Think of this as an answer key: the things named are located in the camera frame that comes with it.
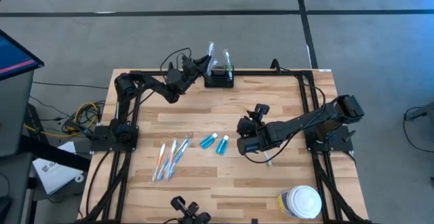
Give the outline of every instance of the pen holder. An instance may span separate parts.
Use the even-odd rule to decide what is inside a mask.
[[[227,66],[216,66],[211,70],[212,81],[208,82],[205,80],[206,88],[233,88],[233,81],[235,79],[233,72],[233,65],[231,65],[232,71],[227,71]]]

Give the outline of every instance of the cable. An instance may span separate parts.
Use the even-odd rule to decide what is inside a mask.
[[[146,98],[143,98],[143,100],[141,100],[140,101],[140,103],[138,104],[139,106],[144,102],[144,101],[146,101],[152,94],[154,94],[154,92],[155,91],[152,91],[148,96],[146,96]],[[134,109],[133,110],[131,110],[129,113],[128,113],[128,115],[131,115],[132,113],[133,113],[133,111],[134,111]]]
[[[285,148],[286,148],[286,146],[288,145],[288,143],[290,143],[290,141],[291,141],[291,139],[298,133],[299,131],[297,131],[296,133],[294,133],[294,134],[292,134],[290,137],[289,137],[289,139],[286,141],[286,143],[285,143],[285,145],[282,147],[282,148],[280,148],[280,150],[275,154],[275,155],[273,155],[273,156],[271,156],[270,158],[268,158],[267,160],[265,160],[265,161],[262,161],[262,162],[258,162],[258,161],[256,161],[256,160],[252,160],[252,159],[250,159],[249,158],[249,156],[247,156],[247,154],[245,154],[244,155],[244,157],[246,157],[249,161],[251,161],[251,162],[253,162],[253,163],[257,163],[257,164],[265,164],[265,163],[267,163],[267,162],[269,162],[269,161],[271,161],[272,159],[274,159],[275,157],[277,157]]]
[[[33,132],[36,132],[36,129],[34,129],[34,128],[30,127],[30,126],[24,125],[24,127],[27,130],[31,130]],[[47,136],[55,136],[55,137],[60,137],[60,138],[69,138],[69,137],[74,137],[74,136],[77,136],[77,135],[81,134],[81,132],[78,132],[76,134],[71,134],[71,135],[61,135],[61,134],[54,134],[54,133],[49,133],[49,132],[41,132],[41,133],[44,134],[44,135],[47,135]]]
[[[171,221],[177,221],[179,223],[177,218],[172,218],[172,219],[168,219],[167,221],[163,222],[163,224],[168,224]]]
[[[11,191],[11,183],[9,182],[7,176],[5,176],[3,173],[0,172],[0,176],[2,176],[7,182],[7,193],[5,196],[9,196],[9,192]]]
[[[407,109],[407,111],[404,113],[404,119],[402,120],[402,128],[403,128],[404,134],[406,135],[407,141],[409,142],[409,144],[411,146],[413,146],[413,148],[420,150],[420,151],[427,152],[427,153],[434,153],[434,151],[432,151],[432,150],[421,149],[420,147],[417,147],[416,145],[414,145],[407,134],[407,130],[406,130],[407,114],[412,109],[420,109],[420,108],[422,108],[422,107],[411,107],[411,108]]]
[[[55,129],[55,128],[49,128],[49,127],[47,127],[47,126],[44,126],[43,129],[53,130],[53,131],[57,131],[57,132],[63,132],[63,131],[61,131],[61,130],[58,130],[58,129]],[[84,136],[75,136],[75,137],[86,138],[86,139],[87,139],[87,137],[84,137]]]
[[[176,55],[176,69],[179,69],[179,55],[181,54],[185,57],[184,53],[179,53],[178,55]]]
[[[59,121],[65,119],[65,118],[67,118],[67,117],[68,117],[68,116],[65,116],[65,117],[56,117],[56,118],[53,118],[53,119],[39,119],[39,120],[40,120],[41,122],[51,122],[51,121],[59,122]]]
[[[49,85],[49,86],[74,86],[74,87],[81,87],[81,88],[97,88],[97,89],[108,89],[106,87],[100,87],[100,86],[91,86],[91,85],[77,85],[77,84],[59,84],[59,83],[48,83],[48,82],[40,82],[40,81],[34,81],[35,84],[41,84],[41,85]]]
[[[271,161],[272,159],[274,159],[276,156],[278,156],[285,148],[286,148],[286,146],[288,145],[288,143],[290,143],[290,141],[291,141],[291,139],[297,134],[297,133],[299,133],[300,131],[302,131],[302,130],[304,130],[304,129],[306,129],[306,128],[308,128],[310,125],[311,125],[311,123],[313,122],[313,121],[315,121],[319,116],[321,116],[323,113],[324,113],[324,109],[325,109],[325,105],[326,105],[326,95],[324,94],[324,92],[321,90],[321,89],[319,89],[318,87],[316,87],[316,86],[312,86],[312,85],[309,85],[309,84],[306,84],[305,82],[303,82],[303,85],[305,85],[305,86],[308,86],[308,87],[311,87],[311,88],[315,88],[316,90],[318,90],[320,93],[321,93],[321,95],[323,96],[323,104],[321,105],[321,111],[314,117],[314,118],[312,118],[305,126],[303,126],[301,129],[299,129],[299,130],[297,130],[295,133],[293,133],[293,134],[290,134],[290,135],[288,135],[287,136],[287,138],[288,138],[288,140],[286,141],[286,143],[283,145],[283,147],[282,148],[280,148],[280,150],[275,154],[275,155],[273,155],[273,156],[271,156],[269,159],[267,159],[267,160],[265,160],[265,161],[261,161],[261,162],[258,162],[258,161],[256,161],[256,160],[252,160],[251,158],[249,158],[248,156],[247,156],[247,154],[245,154],[244,155],[244,157],[245,158],[247,158],[249,161],[251,161],[251,162],[253,162],[253,163],[257,163],[257,164],[265,164],[265,163],[267,163],[267,162],[269,162],[269,161]]]
[[[109,155],[109,153],[110,153],[110,151],[107,151],[107,153],[105,153],[104,156],[102,156],[100,162],[98,163],[98,165],[95,168],[94,175],[92,176],[92,179],[90,180],[89,189],[87,190],[87,197],[86,197],[86,215],[89,215],[90,191],[92,190],[92,185],[94,184],[96,173],[98,173],[98,170],[100,169],[102,162]]]
[[[100,116],[100,105],[104,105],[104,100],[98,101],[98,102],[85,102],[82,105],[79,106],[79,108],[77,109],[77,111],[75,112],[75,114],[73,115],[68,115],[69,118],[68,120],[73,120],[75,123],[79,124],[80,126],[82,126],[82,124],[88,123],[87,128],[90,128],[93,124],[95,124],[95,120],[98,118],[98,121],[100,121],[101,116]],[[88,111],[91,111],[93,113],[92,118],[90,118],[87,114]],[[82,117],[83,115],[86,116],[86,120],[83,121]],[[24,127],[28,130],[31,130],[33,132],[36,132],[35,128],[32,128],[30,126],[24,125]],[[63,123],[62,125],[62,132],[65,133],[66,135],[62,135],[62,134],[54,134],[54,133],[50,133],[50,132],[41,132],[44,135],[47,136],[54,136],[54,137],[58,137],[58,138],[71,138],[74,136],[79,136],[81,134],[80,131],[74,129],[74,128],[69,128],[65,123]]]
[[[357,162],[355,161],[352,151],[343,151],[343,152],[346,153],[354,161],[355,165],[357,165]]]
[[[40,103],[41,105],[43,105],[43,106],[45,106],[45,107],[52,108],[52,109],[54,109],[55,111],[57,111],[57,112],[59,112],[59,113],[62,113],[62,114],[64,114],[64,115],[66,115],[66,116],[69,116],[69,114],[67,114],[67,113],[65,113],[65,112],[62,112],[62,111],[58,110],[57,108],[55,108],[55,107],[52,106],[52,105],[46,105],[46,104],[44,104],[43,102],[41,102],[39,99],[37,99],[37,98],[35,98],[35,97],[32,97],[31,95],[30,95],[30,97],[33,98],[33,99],[35,99],[38,103]]]
[[[174,55],[176,53],[179,53],[179,52],[182,52],[182,51],[185,51],[185,50],[188,50],[190,52],[189,58],[191,58],[191,49],[190,48],[181,48],[180,50],[176,50],[175,52],[172,52],[171,54],[169,54],[169,56],[161,63],[161,65],[160,65],[160,72],[161,72],[161,76],[163,77],[164,81],[165,81],[165,76],[163,74],[163,65],[164,65],[164,63],[166,63],[166,61],[170,57],[172,57],[172,55]]]
[[[79,214],[80,214],[80,219],[83,219],[83,214],[80,211],[80,207],[79,207]]]
[[[47,200],[50,201],[50,202],[53,203],[53,204],[59,204],[59,203],[62,203],[63,201],[65,201],[65,199],[67,199],[67,198],[69,198],[69,197],[71,197],[71,196],[80,196],[80,195],[82,195],[82,194],[83,194],[83,192],[72,193],[72,194],[70,194],[70,195],[65,195],[65,196],[62,196],[61,199],[60,199],[59,201],[51,200],[50,198],[47,198]]]

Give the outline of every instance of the toothbrush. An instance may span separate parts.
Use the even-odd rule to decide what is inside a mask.
[[[164,149],[165,149],[165,143],[161,146],[160,154],[158,155],[157,166],[155,167],[154,175],[152,176],[152,182],[154,182],[155,178],[157,178],[157,171],[161,163],[161,158],[163,157],[164,154]]]
[[[226,59],[226,62],[228,63],[227,71],[229,73],[229,79],[232,79],[232,66],[231,61],[229,60],[229,51],[227,49],[223,50],[224,58]]]
[[[176,139],[174,140],[174,142],[172,143],[172,149],[170,150],[170,155],[169,155],[169,162],[167,163],[166,169],[165,169],[165,173],[164,173],[164,177],[168,180],[169,179],[169,169],[172,165],[172,162],[174,160],[174,152],[175,152],[175,148],[176,148]]]
[[[214,56],[214,42],[210,41],[210,45],[208,46],[208,56],[213,57]],[[210,61],[207,68],[207,74],[211,75],[211,70],[214,65],[216,65],[218,61],[214,59],[213,61]]]
[[[182,142],[181,146],[176,150],[175,155],[178,155],[178,152],[182,149],[182,147],[186,144],[186,143],[190,143],[190,139],[186,136],[184,142]],[[157,175],[157,180],[161,180],[163,178],[163,174],[164,174],[164,169],[167,166],[167,163],[169,163],[169,156],[165,159],[163,165],[160,168],[160,171],[158,172]]]
[[[178,163],[179,159],[184,154],[185,149],[187,149],[188,146],[189,146],[189,144],[184,145],[184,147],[181,149],[181,152],[177,155],[176,159],[174,160],[174,163],[172,164],[172,167],[169,170],[169,178],[172,177],[172,175],[174,173],[175,165]]]

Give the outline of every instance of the white jar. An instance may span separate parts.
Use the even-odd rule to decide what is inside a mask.
[[[309,186],[293,187],[277,196],[277,207],[280,212],[300,219],[316,218],[321,211],[321,206],[318,192]]]

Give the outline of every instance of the yellow cable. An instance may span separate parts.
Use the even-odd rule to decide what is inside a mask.
[[[27,128],[27,129],[29,129],[29,130],[31,130],[31,131],[33,131],[33,132],[36,132],[36,129],[34,129],[34,128],[30,127],[30,126],[24,125],[24,127]],[[74,133],[74,134],[71,134],[71,135],[53,134],[53,133],[49,133],[49,132],[41,132],[41,133],[45,134],[47,136],[55,136],[55,137],[73,137],[73,136],[77,136],[77,135],[81,134],[81,132]]]
[[[83,108],[83,106],[85,106],[85,105],[92,105],[95,108],[95,110],[98,110],[97,106],[94,103],[92,103],[92,102],[85,102],[82,105],[80,105],[79,109],[77,109],[77,112],[75,113],[74,122],[77,123],[78,114],[79,114],[80,110]],[[90,128],[92,126],[92,124],[95,122],[95,118],[96,117],[97,117],[97,115],[94,115],[94,117],[92,118],[92,121],[87,126],[87,128]],[[31,130],[31,131],[33,131],[33,132],[36,132],[36,129],[34,129],[34,128],[30,127],[30,126],[27,126],[26,124],[24,125],[24,127],[27,128],[27,129],[29,129],[29,130]],[[78,136],[78,135],[81,134],[81,132],[77,132],[77,133],[70,134],[70,135],[61,135],[61,134],[54,134],[54,133],[49,133],[49,132],[41,132],[41,133],[44,134],[44,135],[47,135],[47,136],[55,136],[55,137],[60,137],[60,138],[74,137],[74,136]]]

